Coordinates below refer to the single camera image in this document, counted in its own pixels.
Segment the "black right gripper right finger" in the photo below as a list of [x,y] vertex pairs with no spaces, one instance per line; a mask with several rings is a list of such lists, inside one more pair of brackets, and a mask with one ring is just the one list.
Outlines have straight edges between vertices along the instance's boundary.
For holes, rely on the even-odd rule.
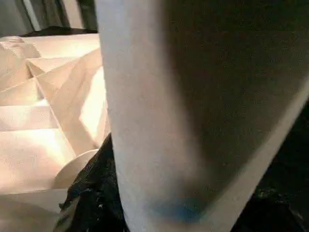
[[241,213],[243,232],[307,232],[309,198],[280,193],[274,188],[256,190]]

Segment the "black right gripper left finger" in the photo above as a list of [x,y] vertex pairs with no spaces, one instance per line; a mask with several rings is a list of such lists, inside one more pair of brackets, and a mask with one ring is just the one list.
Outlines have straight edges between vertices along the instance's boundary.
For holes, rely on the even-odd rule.
[[59,207],[56,232],[127,231],[111,135],[78,173]]

